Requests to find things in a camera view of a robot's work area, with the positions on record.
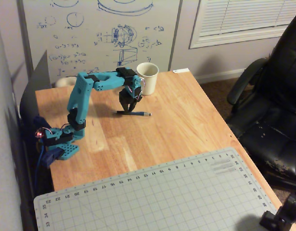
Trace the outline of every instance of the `window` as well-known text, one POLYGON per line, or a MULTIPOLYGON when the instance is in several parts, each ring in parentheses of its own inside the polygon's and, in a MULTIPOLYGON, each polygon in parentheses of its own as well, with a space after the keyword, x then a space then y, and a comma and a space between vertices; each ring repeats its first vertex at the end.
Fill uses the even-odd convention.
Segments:
POLYGON ((296 0, 201 0, 190 48, 279 37, 296 0))

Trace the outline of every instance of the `window blinds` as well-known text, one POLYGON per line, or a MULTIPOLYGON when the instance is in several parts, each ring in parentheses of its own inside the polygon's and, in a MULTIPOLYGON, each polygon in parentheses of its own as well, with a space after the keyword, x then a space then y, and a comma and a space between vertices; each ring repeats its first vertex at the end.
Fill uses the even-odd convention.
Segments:
POLYGON ((296 0, 203 1, 199 37, 283 26, 296 15, 296 0))

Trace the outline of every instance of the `leather chair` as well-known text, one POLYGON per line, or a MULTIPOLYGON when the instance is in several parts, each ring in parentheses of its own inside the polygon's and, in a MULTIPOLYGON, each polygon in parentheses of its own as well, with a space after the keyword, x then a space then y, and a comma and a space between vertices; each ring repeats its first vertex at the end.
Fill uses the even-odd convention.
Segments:
POLYGON ((268 183, 296 190, 296 17, 270 58, 254 61, 227 100, 233 108, 226 122, 268 183), (243 97, 248 84, 254 87, 243 97))

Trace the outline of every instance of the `white mug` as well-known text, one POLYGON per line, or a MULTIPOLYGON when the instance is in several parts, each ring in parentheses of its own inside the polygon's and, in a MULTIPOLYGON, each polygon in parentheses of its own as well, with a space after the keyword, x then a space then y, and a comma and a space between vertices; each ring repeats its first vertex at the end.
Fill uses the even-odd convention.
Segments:
POLYGON ((152 63, 142 63, 137 66, 137 74, 142 77, 145 82, 145 86, 142 90, 143 95, 151 95, 154 92, 158 72, 158 67, 152 63))

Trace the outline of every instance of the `brown carpet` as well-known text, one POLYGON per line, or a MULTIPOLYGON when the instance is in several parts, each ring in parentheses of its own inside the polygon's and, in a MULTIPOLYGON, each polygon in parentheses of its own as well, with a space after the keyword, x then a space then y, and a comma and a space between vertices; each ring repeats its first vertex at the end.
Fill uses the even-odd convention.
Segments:
MULTIPOLYGON (((220 115, 225 119, 229 116, 232 106, 227 102, 227 95, 237 79, 228 79, 224 81, 201 84, 200 86, 205 91, 215 108, 220 115)), ((288 195, 287 191, 273 189, 279 200, 284 203, 288 195)))

